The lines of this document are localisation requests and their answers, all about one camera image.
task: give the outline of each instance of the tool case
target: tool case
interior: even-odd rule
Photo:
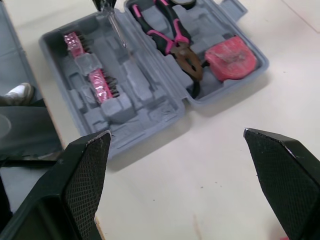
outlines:
[[[172,55],[164,56],[156,49],[155,42],[131,14],[129,7],[133,4],[139,5],[154,29],[173,38],[169,22],[152,0],[127,0],[124,13],[115,9],[127,49],[120,45],[108,19],[98,14],[62,26],[39,40],[80,134],[110,129],[110,157],[181,119],[185,114],[183,100],[196,107],[212,104],[253,81],[269,66],[264,54],[236,25],[247,12],[238,0],[224,0],[221,4],[197,0],[188,10],[176,5],[173,9],[191,35],[191,49],[201,60],[207,49],[235,35],[244,40],[257,59],[255,71],[241,80],[218,81],[210,68],[205,67],[200,94],[193,99],[190,95],[193,81]],[[92,53],[83,61],[75,61],[68,52],[64,36],[71,32],[81,33],[91,49]],[[98,103],[84,74],[94,68],[102,68],[117,79],[119,97]]]

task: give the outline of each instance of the white table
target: white table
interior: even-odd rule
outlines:
[[[106,239],[285,236],[261,191],[243,139],[245,127],[281,133],[320,157],[319,26],[316,18],[307,24],[309,19],[298,16],[300,9],[292,7],[297,1],[285,1],[241,0],[249,13],[239,25],[269,58],[266,74],[215,104],[188,106],[186,116],[174,126],[108,163],[97,212]],[[38,39],[95,8],[91,0],[5,3],[66,146],[80,135]],[[309,11],[308,16],[317,10]]]

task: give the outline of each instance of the case latch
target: case latch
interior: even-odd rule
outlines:
[[[222,3],[220,3],[220,7],[235,22],[248,12],[245,6],[238,0],[223,0]]]

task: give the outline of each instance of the pliers handle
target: pliers handle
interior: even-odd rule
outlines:
[[[191,36],[182,26],[178,15],[172,6],[166,0],[153,0],[158,10],[168,19],[174,37],[174,42],[190,44]]]
[[[188,31],[182,26],[180,19],[176,12],[172,9],[166,0],[154,0],[154,4],[159,9],[159,11],[168,19],[170,26],[172,28],[174,41],[172,41],[167,36],[163,35],[161,32],[154,30],[144,19],[141,11],[137,4],[130,7],[130,11],[136,21],[141,25],[142,30],[156,43],[157,49],[164,55],[168,55],[172,47],[179,45],[179,43],[190,44],[191,36]]]
[[[137,4],[132,5],[132,7],[130,7],[130,11],[136,21],[141,25],[144,33],[152,37],[153,41],[155,41],[156,48],[165,56],[170,54],[171,49],[175,46],[174,41],[161,32],[154,30],[142,16]]]

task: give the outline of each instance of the shoe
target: shoe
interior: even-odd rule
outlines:
[[[11,106],[27,106],[35,94],[35,88],[30,83],[22,83],[9,91],[4,97]]]

